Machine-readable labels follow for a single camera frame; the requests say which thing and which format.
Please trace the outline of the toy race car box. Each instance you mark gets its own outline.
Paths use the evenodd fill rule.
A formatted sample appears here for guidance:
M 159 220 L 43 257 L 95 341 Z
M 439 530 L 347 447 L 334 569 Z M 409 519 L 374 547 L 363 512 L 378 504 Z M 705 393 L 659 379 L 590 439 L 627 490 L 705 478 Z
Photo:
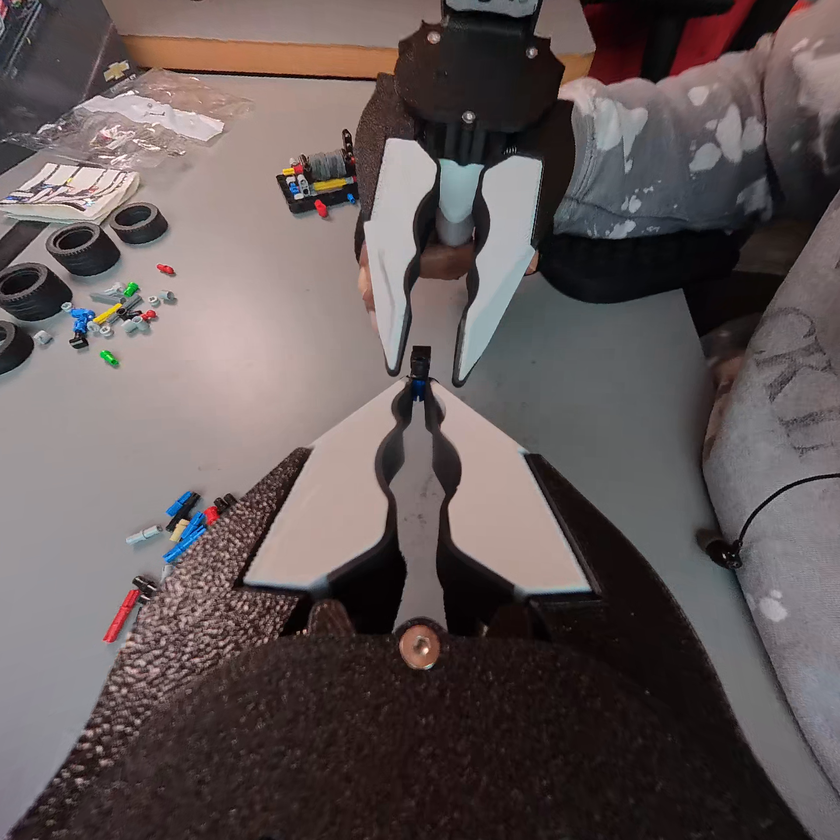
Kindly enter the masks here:
M 2 140 L 33 133 L 137 73 L 104 2 L 1 2 Z

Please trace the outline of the multicoloured lego assembly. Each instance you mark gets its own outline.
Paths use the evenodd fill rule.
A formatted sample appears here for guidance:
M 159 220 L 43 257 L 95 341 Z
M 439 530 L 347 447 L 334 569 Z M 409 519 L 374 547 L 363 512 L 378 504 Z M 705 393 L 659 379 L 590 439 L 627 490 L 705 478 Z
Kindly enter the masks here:
M 341 145 L 332 151 L 300 154 L 276 175 L 291 214 L 329 216 L 331 207 L 359 201 L 358 173 L 351 131 L 343 129 Z

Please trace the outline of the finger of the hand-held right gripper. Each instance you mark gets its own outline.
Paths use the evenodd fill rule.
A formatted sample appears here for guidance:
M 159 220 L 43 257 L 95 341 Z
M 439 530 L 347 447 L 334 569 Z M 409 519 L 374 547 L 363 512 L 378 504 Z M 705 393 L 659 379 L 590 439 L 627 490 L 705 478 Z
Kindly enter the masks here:
M 434 224 L 439 183 L 439 163 L 419 142 L 387 140 L 364 242 L 385 368 L 392 376 L 403 365 L 410 296 Z
M 451 381 L 466 383 L 487 349 L 526 268 L 543 179 L 541 160 L 515 154 L 479 176 L 472 208 L 476 251 L 467 272 L 467 303 L 458 323 Z

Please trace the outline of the grey desk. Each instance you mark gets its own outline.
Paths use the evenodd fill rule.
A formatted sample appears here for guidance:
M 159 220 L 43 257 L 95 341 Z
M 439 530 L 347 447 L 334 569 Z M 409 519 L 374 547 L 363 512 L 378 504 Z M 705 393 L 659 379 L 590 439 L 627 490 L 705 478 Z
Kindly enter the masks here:
M 143 176 L 170 224 L 121 246 L 74 301 L 135 280 L 171 290 L 146 333 L 54 339 L 2 375 L 2 835 L 78 739 L 125 638 L 102 637 L 137 574 L 159 576 L 163 522 L 185 490 L 242 497 L 395 383 L 357 289 L 357 210 L 293 217 L 276 174 L 355 130 L 370 82 L 207 77 L 252 109 L 184 170 Z M 697 544 L 716 525 L 700 471 L 713 387 L 681 292 L 612 306 L 531 277 L 467 384 L 450 382 L 463 281 L 420 280 L 409 346 L 432 375 L 545 457 L 656 568 L 693 623 L 739 724 L 810 831 L 834 838 L 838 801 L 795 726 L 732 575 Z

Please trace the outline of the red chair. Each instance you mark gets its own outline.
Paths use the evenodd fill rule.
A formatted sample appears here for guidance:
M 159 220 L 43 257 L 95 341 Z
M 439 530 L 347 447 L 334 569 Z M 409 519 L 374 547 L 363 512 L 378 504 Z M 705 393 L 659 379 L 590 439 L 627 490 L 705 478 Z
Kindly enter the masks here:
M 661 81 L 754 47 L 806 1 L 583 2 L 595 42 L 590 76 Z

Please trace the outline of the black rubber toy tire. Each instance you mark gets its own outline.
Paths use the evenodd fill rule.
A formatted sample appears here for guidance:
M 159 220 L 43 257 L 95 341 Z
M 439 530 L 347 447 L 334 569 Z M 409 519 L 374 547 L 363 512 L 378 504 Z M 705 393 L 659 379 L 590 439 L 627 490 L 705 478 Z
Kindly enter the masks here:
M 98 224 L 79 222 L 57 229 L 45 243 L 49 253 L 71 275 L 93 277 L 114 267 L 119 248 Z
M 161 238 L 169 224 L 151 203 L 129 203 L 114 211 L 108 220 L 115 234 L 128 245 L 146 245 Z
M 57 274 L 38 263 L 9 266 L 1 271 L 1 309 L 16 319 L 36 322 L 61 311 L 73 292 Z
M 26 362 L 35 343 L 32 336 L 18 325 L 2 320 L 0 374 L 9 373 Z

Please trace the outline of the empty clear plastic bag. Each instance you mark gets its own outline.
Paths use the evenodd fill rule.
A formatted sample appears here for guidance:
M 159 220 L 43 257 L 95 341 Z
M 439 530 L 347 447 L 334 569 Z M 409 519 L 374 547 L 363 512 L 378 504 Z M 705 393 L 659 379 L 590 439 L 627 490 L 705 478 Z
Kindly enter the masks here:
M 2 148 L 144 171 L 214 145 L 253 107 L 198 77 L 151 69 L 33 129 L 2 133 Z

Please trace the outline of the grey table with wooden edge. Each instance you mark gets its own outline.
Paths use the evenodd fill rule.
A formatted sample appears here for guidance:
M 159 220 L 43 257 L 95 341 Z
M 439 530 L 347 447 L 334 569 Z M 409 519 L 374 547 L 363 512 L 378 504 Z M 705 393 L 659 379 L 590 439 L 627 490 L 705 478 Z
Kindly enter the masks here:
M 435 1 L 105 1 L 139 67 L 374 80 Z

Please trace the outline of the person's right hand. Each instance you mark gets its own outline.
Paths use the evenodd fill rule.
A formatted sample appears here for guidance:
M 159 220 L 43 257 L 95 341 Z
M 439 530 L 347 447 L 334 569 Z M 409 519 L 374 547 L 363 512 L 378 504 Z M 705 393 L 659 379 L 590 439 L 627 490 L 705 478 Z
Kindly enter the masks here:
M 440 243 L 427 245 L 421 256 L 419 276 L 434 280 L 456 280 L 468 270 L 475 253 L 475 242 L 470 239 L 463 245 L 450 247 Z M 366 244 L 362 244 L 359 257 L 358 289 L 364 309 L 368 313 L 374 331 L 378 330 L 375 316 L 375 301 L 372 290 L 371 269 Z

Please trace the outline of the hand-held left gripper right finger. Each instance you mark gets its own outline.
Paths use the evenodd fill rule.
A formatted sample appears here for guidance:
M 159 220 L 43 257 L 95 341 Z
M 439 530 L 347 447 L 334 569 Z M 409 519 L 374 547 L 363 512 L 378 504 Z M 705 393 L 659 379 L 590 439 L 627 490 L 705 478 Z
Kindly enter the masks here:
M 448 542 L 519 596 L 592 595 L 529 451 L 438 382 L 426 389 Z

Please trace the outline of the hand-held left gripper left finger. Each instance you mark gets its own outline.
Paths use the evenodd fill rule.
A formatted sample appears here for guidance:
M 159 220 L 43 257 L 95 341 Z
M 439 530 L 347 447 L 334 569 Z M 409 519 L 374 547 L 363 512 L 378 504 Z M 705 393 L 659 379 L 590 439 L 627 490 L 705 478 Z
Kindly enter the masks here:
M 318 437 L 244 583 L 316 594 L 385 537 L 402 467 L 398 382 Z

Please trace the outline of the sticker sheet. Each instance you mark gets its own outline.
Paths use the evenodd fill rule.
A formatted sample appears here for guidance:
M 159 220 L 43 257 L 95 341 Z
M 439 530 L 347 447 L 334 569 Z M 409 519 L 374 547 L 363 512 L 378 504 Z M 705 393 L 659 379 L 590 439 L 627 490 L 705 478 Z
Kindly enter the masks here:
M 135 171 L 47 163 L 2 199 L 1 210 L 16 219 L 99 224 L 130 200 L 140 180 Z

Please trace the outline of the person's right forearm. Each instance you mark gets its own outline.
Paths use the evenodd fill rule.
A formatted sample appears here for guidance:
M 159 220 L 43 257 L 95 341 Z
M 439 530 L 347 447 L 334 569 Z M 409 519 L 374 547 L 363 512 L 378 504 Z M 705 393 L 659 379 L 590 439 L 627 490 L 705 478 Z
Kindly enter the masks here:
M 839 2 L 658 83 L 562 86 L 574 174 L 557 235 L 626 239 L 817 221 L 839 183 Z

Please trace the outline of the pile of small lego pins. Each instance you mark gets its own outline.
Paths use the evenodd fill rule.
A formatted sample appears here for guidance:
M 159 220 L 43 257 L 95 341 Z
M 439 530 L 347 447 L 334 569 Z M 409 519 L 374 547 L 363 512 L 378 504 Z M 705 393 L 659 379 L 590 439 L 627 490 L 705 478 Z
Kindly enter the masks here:
M 168 518 L 165 525 L 155 523 L 125 538 L 126 545 L 132 548 L 157 538 L 166 538 L 169 547 L 162 554 L 163 571 L 158 581 L 143 574 L 133 577 L 128 594 L 123 598 L 103 636 L 103 643 L 112 644 L 118 640 L 133 611 L 151 602 L 186 551 L 238 504 L 238 499 L 231 493 L 216 497 L 204 508 L 200 507 L 202 500 L 203 497 L 198 492 L 189 490 L 176 498 L 164 511 Z

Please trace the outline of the person's grey patterned hoodie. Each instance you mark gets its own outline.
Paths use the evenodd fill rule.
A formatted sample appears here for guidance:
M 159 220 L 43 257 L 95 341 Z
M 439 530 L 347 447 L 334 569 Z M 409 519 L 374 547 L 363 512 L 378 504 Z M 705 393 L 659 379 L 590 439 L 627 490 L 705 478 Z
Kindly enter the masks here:
M 705 479 L 788 704 L 839 782 L 839 204 L 753 332 Z

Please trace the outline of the scatter of mixed lego pieces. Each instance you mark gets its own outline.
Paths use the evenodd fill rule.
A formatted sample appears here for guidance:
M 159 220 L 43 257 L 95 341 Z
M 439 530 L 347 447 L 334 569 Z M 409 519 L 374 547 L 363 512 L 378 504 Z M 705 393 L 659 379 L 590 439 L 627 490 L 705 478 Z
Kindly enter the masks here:
M 77 351 L 88 349 L 91 337 L 110 340 L 119 329 L 126 334 L 148 332 L 158 318 L 157 308 L 176 301 L 171 290 L 143 297 L 136 281 L 115 282 L 107 289 L 91 292 L 90 298 L 102 307 L 101 311 L 77 307 L 72 301 L 59 306 L 71 319 L 69 344 Z

